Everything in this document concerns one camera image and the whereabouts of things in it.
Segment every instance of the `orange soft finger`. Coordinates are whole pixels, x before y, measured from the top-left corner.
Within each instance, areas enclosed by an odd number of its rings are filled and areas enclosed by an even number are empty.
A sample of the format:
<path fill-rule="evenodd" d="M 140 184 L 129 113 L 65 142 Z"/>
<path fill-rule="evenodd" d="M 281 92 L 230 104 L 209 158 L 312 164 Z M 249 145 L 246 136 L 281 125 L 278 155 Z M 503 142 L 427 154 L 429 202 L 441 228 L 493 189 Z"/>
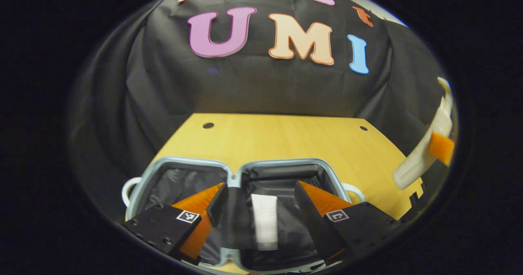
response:
<path fill-rule="evenodd" d="M 428 144 L 428 152 L 448 166 L 452 159 L 452 152 L 454 152 L 454 141 L 433 132 Z"/>
<path fill-rule="evenodd" d="M 196 260 L 198 255 L 200 255 L 201 248 L 207 240 L 207 236 L 209 236 L 211 229 L 211 220 L 209 220 L 209 215 L 207 215 L 207 211 L 205 211 L 203 214 L 201 214 L 201 221 L 198 226 L 196 226 L 191 235 L 189 235 L 187 240 L 185 240 L 185 242 L 181 245 L 179 249 L 180 253 L 183 253 L 185 256 L 193 260 Z"/>
<path fill-rule="evenodd" d="M 312 203 L 316 207 L 316 210 L 318 210 L 322 218 L 326 213 L 352 206 L 351 203 L 344 201 L 336 195 L 332 195 L 325 190 L 319 189 L 314 185 L 310 185 L 303 181 L 299 181 L 299 183 L 307 193 L 308 197 L 311 199 Z"/>
<path fill-rule="evenodd" d="M 179 208 L 180 210 L 188 210 L 189 212 L 198 213 L 201 215 L 205 210 L 207 210 L 207 206 L 209 206 L 209 203 L 211 203 L 211 200 L 214 198 L 222 185 L 224 185 L 224 183 L 207 188 L 203 191 L 200 191 L 199 193 L 196 193 L 195 195 L 191 195 L 190 197 L 173 204 L 172 206 L 174 206 L 174 208 Z"/>

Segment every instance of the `black fabric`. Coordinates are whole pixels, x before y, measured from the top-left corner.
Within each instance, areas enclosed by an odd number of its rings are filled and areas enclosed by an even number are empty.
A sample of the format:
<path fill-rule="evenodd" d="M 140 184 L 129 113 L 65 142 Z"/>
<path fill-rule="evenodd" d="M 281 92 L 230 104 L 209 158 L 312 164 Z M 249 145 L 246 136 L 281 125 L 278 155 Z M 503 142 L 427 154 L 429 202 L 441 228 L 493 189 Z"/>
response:
<path fill-rule="evenodd" d="M 404 154 L 424 133 L 443 94 L 434 57 L 408 28 L 368 12 L 364 24 L 351 0 L 155 0 L 129 16 L 86 61 L 72 90 L 69 147 L 80 183 L 110 219 L 123 222 L 120 190 L 140 176 L 194 112 L 362 117 Z M 189 46 L 187 19 L 216 11 L 211 39 L 230 35 L 228 9 L 256 7 L 239 52 L 203 58 Z M 297 55 L 274 59 L 269 13 L 332 27 L 335 64 Z M 368 74 L 349 68 L 352 34 L 367 42 Z"/>
<path fill-rule="evenodd" d="M 139 213 L 144 208 L 150 208 L 156 203 L 174 204 L 211 186 L 227 181 L 227 172 L 223 169 L 207 167 L 198 170 L 198 166 L 192 166 L 194 168 L 192 170 L 177 168 L 181 166 L 188 167 L 187 165 L 169 163 L 159 170 L 140 202 Z M 213 227 L 202 247 L 200 252 L 201 262 L 208 264 L 220 262 L 221 232 L 222 225 L 218 223 L 217 227 Z"/>
<path fill-rule="evenodd" d="M 275 170 L 281 171 L 281 174 L 274 176 L 272 173 Z M 254 246 L 256 241 L 250 195 L 274 195 L 278 197 L 278 249 L 270 251 L 242 250 L 241 264 L 251 270 L 264 271 L 293 268 L 321 260 L 297 206 L 295 184 L 297 180 L 301 180 L 336 194 L 324 169 L 319 165 L 254 168 L 244 175 L 247 175 L 248 178 L 242 177 L 241 189 L 247 196 L 250 239 Z"/>

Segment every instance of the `blue letter i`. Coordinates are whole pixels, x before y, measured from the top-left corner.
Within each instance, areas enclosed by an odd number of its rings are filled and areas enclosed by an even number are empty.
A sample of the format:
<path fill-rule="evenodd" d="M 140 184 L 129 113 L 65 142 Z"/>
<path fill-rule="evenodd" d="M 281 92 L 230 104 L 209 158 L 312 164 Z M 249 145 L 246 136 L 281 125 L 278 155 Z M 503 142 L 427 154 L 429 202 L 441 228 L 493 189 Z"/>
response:
<path fill-rule="evenodd" d="M 348 38 L 353 44 L 353 62 L 351 62 L 351 69 L 360 74 L 368 74 L 369 69 L 367 68 L 365 59 L 365 46 L 367 46 L 367 43 L 364 39 L 354 35 L 349 35 Z"/>

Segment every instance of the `basket handle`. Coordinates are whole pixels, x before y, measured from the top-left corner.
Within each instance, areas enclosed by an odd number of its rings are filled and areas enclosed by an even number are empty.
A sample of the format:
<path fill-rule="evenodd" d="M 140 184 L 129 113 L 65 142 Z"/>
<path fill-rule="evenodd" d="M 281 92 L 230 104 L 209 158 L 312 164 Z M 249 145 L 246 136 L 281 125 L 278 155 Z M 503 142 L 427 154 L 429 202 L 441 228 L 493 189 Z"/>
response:
<path fill-rule="evenodd" d="M 342 183 L 342 186 L 343 186 L 343 189 L 345 189 L 347 191 L 351 191 L 351 193 L 354 193 L 355 195 L 357 195 L 359 200 L 360 200 L 359 203 L 367 201 L 365 199 L 365 195 L 356 186 L 350 185 L 350 184 L 347 184 L 347 183 Z"/>
<path fill-rule="evenodd" d="M 142 181 L 142 177 L 134 177 L 129 180 L 123 185 L 122 187 L 122 200 L 123 203 L 125 203 L 125 206 L 129 207 L 129 190 L 133 188 L 136 184 L 140 183 Z"/>

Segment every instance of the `letter m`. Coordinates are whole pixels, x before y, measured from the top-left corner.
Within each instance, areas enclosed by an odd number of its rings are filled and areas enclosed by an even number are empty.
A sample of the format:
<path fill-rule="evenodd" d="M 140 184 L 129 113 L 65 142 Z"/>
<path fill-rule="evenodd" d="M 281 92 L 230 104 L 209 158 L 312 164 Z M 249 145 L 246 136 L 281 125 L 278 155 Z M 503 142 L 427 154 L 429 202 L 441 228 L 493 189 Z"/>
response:
<path fill-rule="evenodd" d="M 271 13 L 269 18 L 276 23 L 275 45 L 269 50 L 271 57 L 292 59 L 295 55 L 290 49 L 292 41 L 301 59 L 306 59 L 314 46 L 314 52 L 311 54 L 312 61 L 328 66 L 334 64 L 331 55 L 331 27 L 321 22 L 313 22 L 305 32 L 292 16 Z"/>

